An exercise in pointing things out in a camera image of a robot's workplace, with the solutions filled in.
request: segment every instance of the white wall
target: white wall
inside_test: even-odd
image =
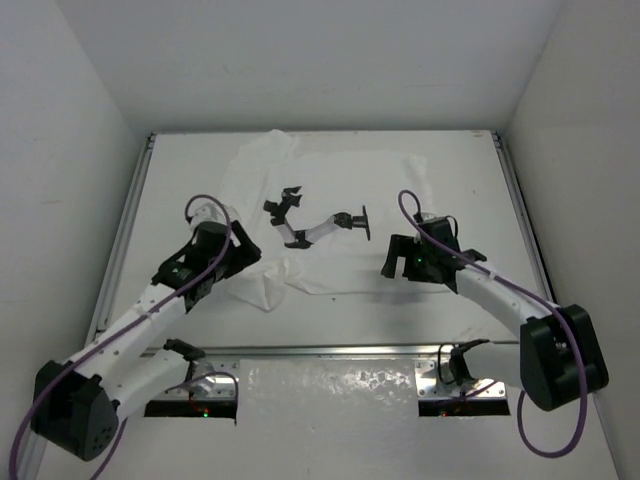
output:
[[[562,0],[57,0],[152,129],[506,126]]]
[[[640,478],[640,3],[570,0],[508,134],[564,302],[591,313],[622,478]]]
[[[53,0],[0,8],[0,478],[37,369],[82,343],[141,145]]]

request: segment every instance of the purple cable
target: purple cable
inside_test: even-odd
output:
[[[489,270],[488,268],[477,264],[476,262],[462,255],[460,252],[456,252],[455,250],[452,250],[451,248],[437,241],[435,238],[427,235],[426,232],[422,230],[420,226],[415,222],[415,220],[411,217],[409,212],[407,212],[407,209],[405,208],[403,203],[404,195],[409,195],[414,200],[416,200],[416,203],[418,204],[418,208],[420,208],[420,202],[418,201],[416,194],[410,190],[402,190],[400,193],[398,193],[398,206],[400,207],[400,211],[405,216],[405,218],[409,221],[409,223],[413,226],[413,228],[415,228],[425,240],[435,245],[439,249],[447,252],[449,255],[453,255],[454,257],[458,258],[466,265],[472,268],[475,268],[479,272],[482,272],[485,275],[492,274],[491,270]],[[576,361],[576,366],[578,370],[578,384],[580,386],[580,411],[578,412],[578,422],[576,424],[576,429],[569,443],[564,448],[561,448],[560,450],[557,450],[555,452],[545,452],[543,450],[539,450],[538,448],[534,447],[526,436],[526,433],[524,431],[524,424],[522,422],[522,405],[524,404],[524,397],[525,397],[524,390],[520,392],[520,396],[518,397],[518,407],[517,407],[518,432],[520,433],[520,437],[522,438],[522,441],[527,446],[527,448],[531,450],[533,453],[535,453],[536,455],[539,455],[545,458],[564,457],[565,455],[571,453],[576,448],[578,443],[580,443],[580,438],[582,437],[582,433],[584,432],[584,426],[587,419],[587,395],[588,395],[587,374],[584,368],[584,362],[582,361],[582,355],[580,354],[578,343],[576,342],[576,338],[574,337],[573,332],[571,332],[571,328],[567,324],[567,321],[562,317],[558,309],[556,309],[553,305],[547,302],[544,298],[542,298],[541,296],[533,292],[530,292],[526,288],[523,288],[520,285],[513,283],[510,280],[507,280],[506,278],[500,275],[495,275],[493,278],[496,282],[504,285],[505,287],[515,292],[518,292],[522,295],[525,295],[526,297],[529,297],[530,299],[534,300],[535,302],[539,303],[540,305],[548,309],[551,312],[551,314],[556,318],[556,320],[558,320],[558,322],[560,323],[560,326],[562,327],[562,330],[567,336],[567,342],[569,343],[569,347],[571,348],[571,353],[573,354],[573,357]]]
[[[207,269],[204,272],[202,272],[200,275],[195,277],[193,280],[191,280],[186,285],[183,285],[182,287],[180,287],[178,290],[176,290],[172,294],[170,294],[167,297],[165,297],[162,300],[160,300],[158,303],[156,303],[153,307],[151,307],[149,309],[148,313],[157,312],[162,307],[164,307],[168,302],[170,302],[171,300],[173,300],[176,297],[179,297],[185,291],[189,290],[191,287],[193,287],[194,285],[199,283],[202,279],[204,279],[207,275],[209,275],[209,273],[211,273],[218,266],[218,264],[220,263],[222,258],[227,253],[227,250],[229,248],[229,244],[231,243],[231,233],[232,233],[231,232],[231,218],[229,218],[229,213],[227,212],[227,209],[225,208],[225,206],[220,201],[218,201],[217,199],[215,199],[211,195],[199,194],[199,195],[195,195],[195,196],[191,197],[189,202],[187,202],[187,207],[185,209],[186,213],[188,213],[188,209],[191,206],[191,204],[193,203],[193,201],[197,200],[199,198],[204,198],[206,200],[210,200],[213,203],[215,203],[218,206],[218,208],[222,211],[222,213],[224,215],[224,218],[225,218],[225,221],[226,221],[226,225],[227,225],[227,234],[226,234],[226,237],[224,239],[224,244],[222,245],[222,249],[220,250],[220,253],[218,254],[218,257],[213,261],[213,263],[211,265],[209,265],[209,267],[207,267]],[[144,322],[146,320],[146,318],[147,318],[147,314],[141,315],[135,321],[131,322],[129,325],[127,325],[126,327],[122,328],[121,330],[118,330],[116,333],[114,333],[112,336],[110,336],[106,340],[100,339],[100,343],[98,345],[96,345],[94,348],[89,350],[87,353],[85,353],[78,360],[76,360],[75,362],[73,362],[69,366],[67,366],[62,372],[60,372],[60,374],[56,378],[54,378],[51,381],[51,383],[49,383],[46,387],[44,387],[42,389],[42,392],[40,392],[40,395],[38,395],[38,397],[33,401],[33,404],[31,405],[31,408],[27,411],[26,415],[22,419],[22,422],[20,423],[20,426],[18,427],[18,431],[16,432],[16,436],[13,439],[13,444],[11,445],[11,453],[10,453],[10,456],[9,456],[9,478],[10,478],[10,480],[18,480],[18,454],[19,454],[19,451],[20,451],[20,444],[22,443],[22,438],[24,437],[24,434],[26,433],[27,428],[29,427],[29,423],[31,422],[31,419],[35,415],[35,413],[38,410],[38,408],[40,408],[40,406],[42,405],[42,402],[44,402],[45,398],[47,398],[51,394],[53,389],[55,387],[57,387],[58,384],[60,384],[62,379],[64,379],[72,371],[74,371],[76,368],[78,368],[84,362],[89,360],[91,357],[93,357],[100,350],[104,349],[104,347],[110,345],[111,343],[115,342],[117,339],[119,339],[120,337],[122,337],[126,333],[128,333],[131,330],[133,330],[134,328],[136,328],[138,325],[140,325],[142,322]]]
[[[104,461],[100,464],[100,466],[95,471],[95,473],[91,475],[91,478],[89,480],[97,480],[98,477],[102,475],[102,472],[104,472],[105,468],[107,468],[107,465],[109,465],[109,462],[111,461],[111,457],[113,457],[113,454],[116,453],[116,450],[118,449],[118,445],[120,445],[120,441],[122,440],[122,434],[124,433],[124,428],[126,426],[127,426],[127,419],[125,418],[120,424],[120,428],[118,429],[118,434],[116,435],[116,438],[113,439],[113,443],[111,444],[109,453],[107,453],[107,456],[104,457]]]

